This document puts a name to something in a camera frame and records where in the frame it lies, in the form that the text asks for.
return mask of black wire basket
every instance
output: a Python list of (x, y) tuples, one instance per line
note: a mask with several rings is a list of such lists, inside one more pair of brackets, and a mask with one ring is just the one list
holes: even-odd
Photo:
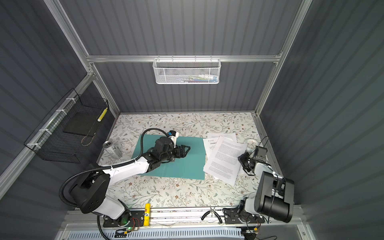
[(57, 111), (51, 123), (45, 129), (36, 128), (24, 145), (43, 160), (80, 163), (109, 111), (108, 101), (77, 94)]

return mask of stack of papers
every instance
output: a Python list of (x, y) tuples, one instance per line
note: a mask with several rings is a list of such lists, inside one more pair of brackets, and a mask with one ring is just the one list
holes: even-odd
[(235, 133), (209, 132), (207, 136), (203, 139), (208, 157), (204, 172), (234, 186), (237, 176), (245, 173), (237, 157), (245, 152), (247, 144), (237, 143)]

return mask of floral pattern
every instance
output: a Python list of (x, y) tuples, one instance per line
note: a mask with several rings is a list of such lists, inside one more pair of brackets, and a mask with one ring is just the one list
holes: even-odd
[[(176, 130), (180, 136), (207, 137), (207, 132), (236, 133), (237, 141), (260, 140), (251, 113), (183, 113), (120, 115), (111, 138), (119, 144), (122, 157), (114, 160), (104, 152), (99, 164), (115, 164), (132, 157), (140, 134), (155, 127)], [(134, 175), (110, 186), (108, 195), (121, 199), (129, 208), (195, 207), (237, 205), (246, 195), (257, 191), (258, 179), (247, 175), (237, 177), (235, 186), (205, 174), (205, 180)]]

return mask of wire basket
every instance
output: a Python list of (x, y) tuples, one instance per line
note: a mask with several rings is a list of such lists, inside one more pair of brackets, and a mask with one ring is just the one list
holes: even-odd
[(157, 84), (217, 84), (219, 83), (221, 62), (153, 61)]
[(109, 111), (103, 98), (76, 95), (45, 128), (35, 142), (33, 134), (24, 145), (47, 161), (80, 163), (86, 158), (103, 118)]

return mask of silver soda can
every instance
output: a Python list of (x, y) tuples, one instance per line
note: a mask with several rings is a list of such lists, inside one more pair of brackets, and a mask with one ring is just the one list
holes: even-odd
[(105, 141), (103, 143), (103, 148), (105, 151), (109, 154), (109, 156), (113, 159), (119, 159), (121, 158), (121, 152), (120, 150), (116, 147), (115, 144), (111, 140)]

